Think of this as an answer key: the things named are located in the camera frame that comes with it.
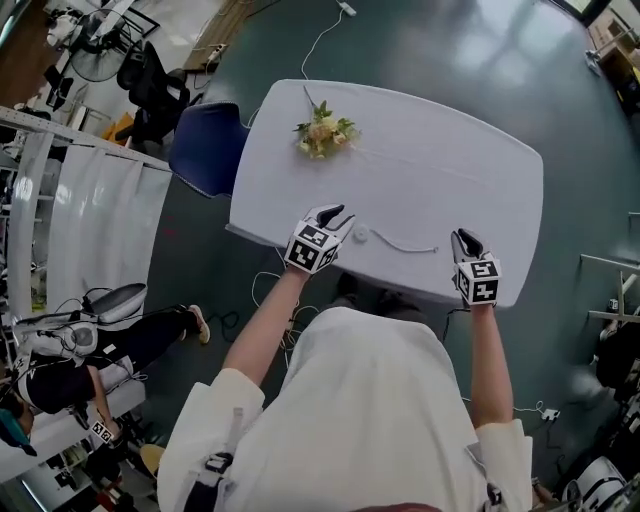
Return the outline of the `round wooden stool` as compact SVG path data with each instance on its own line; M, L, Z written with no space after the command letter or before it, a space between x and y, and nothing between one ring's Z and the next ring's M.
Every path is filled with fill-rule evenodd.
M160 461L165 448L156 444L144 444L139 449L139 456L147 472L154 478L157 477Z

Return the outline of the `cardboard box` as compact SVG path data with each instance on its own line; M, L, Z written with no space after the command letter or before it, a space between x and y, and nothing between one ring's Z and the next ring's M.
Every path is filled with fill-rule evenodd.
M592 49L588 51L596 63L618 50L640 69L640 8L631 0L612 0L589 25Z

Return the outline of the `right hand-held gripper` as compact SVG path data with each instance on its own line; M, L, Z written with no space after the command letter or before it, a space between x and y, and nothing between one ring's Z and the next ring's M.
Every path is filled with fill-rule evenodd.
M453 283L468 306L495 306L502 278L500 260L472 230L458 228L451 233L454 260Z

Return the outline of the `small white round device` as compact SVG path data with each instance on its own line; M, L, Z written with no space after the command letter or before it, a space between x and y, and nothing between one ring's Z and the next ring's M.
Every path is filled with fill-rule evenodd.
M359 244L365 244L367 243L372 237L377 238L379 241L383 242L385 245L387 245L388 247L393 248L396 251L399 251L401 253L405 253L405 254L429 254L429 253L437 253L439 251L439 248L437 246L433 246L433 247L409 247L409 246L403 246L393 240L391 240L388 237L385 237L381 232L373 229L373 228L369 228L364 224L358 224L356 225L352 231L351 231L351 236L353 238L353 240Z

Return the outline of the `black office chair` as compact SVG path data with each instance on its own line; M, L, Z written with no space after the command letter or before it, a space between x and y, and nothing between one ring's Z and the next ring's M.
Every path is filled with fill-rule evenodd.
M166 72L151 42L130 49L117 73L117 83L138 107L133 124L115 133L118 142L152 141L159 145L174 131L182 112L190 104L186 72Z

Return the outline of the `yellow flower bouquet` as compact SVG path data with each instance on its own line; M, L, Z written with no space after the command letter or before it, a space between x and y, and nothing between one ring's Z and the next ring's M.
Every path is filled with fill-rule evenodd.
M361 135L356 123L346 117L335 117L325 100L316 103L306 86L303 91L311 114L308 121L298 123L293 130L297 136L297 148L311 159L327 159L352 147Z

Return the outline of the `wooden floor platform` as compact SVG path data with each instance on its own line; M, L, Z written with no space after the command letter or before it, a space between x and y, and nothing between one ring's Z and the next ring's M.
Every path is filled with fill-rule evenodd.
M279 1L224 0L220 9L203 25L182 69L189 73L207 73L207 68L220 59L245 22ZM217 44L228 47L221 52L212 51L212 46Z

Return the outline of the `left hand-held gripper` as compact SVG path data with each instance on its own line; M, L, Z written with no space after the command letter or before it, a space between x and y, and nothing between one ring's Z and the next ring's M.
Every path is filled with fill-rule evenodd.
M344 204L329 204L310 209L289 239L285 263L310 275L329 266L355 223L355 216L350 215L338 225L329 226L344 208Z

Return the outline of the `blue chair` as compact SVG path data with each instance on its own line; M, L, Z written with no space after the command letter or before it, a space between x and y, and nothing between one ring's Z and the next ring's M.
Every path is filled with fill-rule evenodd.
M175 129L169 167L205 197L229 196L248 134L239 107L233 102L190 106Z

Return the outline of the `white metal rack frame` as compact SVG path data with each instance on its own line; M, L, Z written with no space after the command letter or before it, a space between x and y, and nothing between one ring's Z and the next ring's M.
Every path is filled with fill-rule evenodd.
M107 154L140 161L144 165L159 171L171 172L168 163L165 161L119 146L86 132L74 130L59 123L47 121L11 108L0 106L0 126L29 133L50 133L55 138L65 142L101 148Z

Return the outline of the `white tablecloth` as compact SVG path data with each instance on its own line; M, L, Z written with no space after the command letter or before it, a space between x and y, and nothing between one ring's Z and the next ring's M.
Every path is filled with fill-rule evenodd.
M324 159L297 145L313 105L353 121L355 142ZM452 231L476 233L500 261L498 304L526 281L543 207L543 161L470 115L372 86L285 79L272 85L244 146L229 229L284 246L312 208L340 204L367 231L348 236L336 266L425 298L457 297Z

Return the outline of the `person's white shirt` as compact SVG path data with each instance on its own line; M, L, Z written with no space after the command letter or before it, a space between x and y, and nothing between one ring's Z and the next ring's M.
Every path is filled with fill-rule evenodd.
M217 512L480 512L491 490L507 512L532 504L522 423L474 427L429 327L353 309L312 321L272 402L234 369L192 388L160 461L161 512L177 511L230 441Z

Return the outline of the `white rounded device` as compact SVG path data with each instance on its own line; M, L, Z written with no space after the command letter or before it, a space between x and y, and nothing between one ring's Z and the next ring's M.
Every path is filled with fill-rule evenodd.
M616 466L608 458L600 456L565 486L562 500L580 498L583 512L605 512L626 483Z

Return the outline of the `white metal table frame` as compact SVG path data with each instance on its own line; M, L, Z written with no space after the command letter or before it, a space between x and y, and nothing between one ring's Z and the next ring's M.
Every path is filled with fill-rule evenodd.
M611 305L604 311L589 310L589 318L603 321L617 322L619 326L626 323L640 323L640 305L633 313L626 312L626 293L633 285L640 285L640 260L626 263L622 260L615 260L585 253L580 254L581 263L593 263L604 266L615 272L615 293Z

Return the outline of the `person's left forearm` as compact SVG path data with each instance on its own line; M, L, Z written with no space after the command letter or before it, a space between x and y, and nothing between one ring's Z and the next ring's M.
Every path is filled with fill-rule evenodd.
M291 266L284 271L233 342L224 369L237 370L261 386L309 277Z

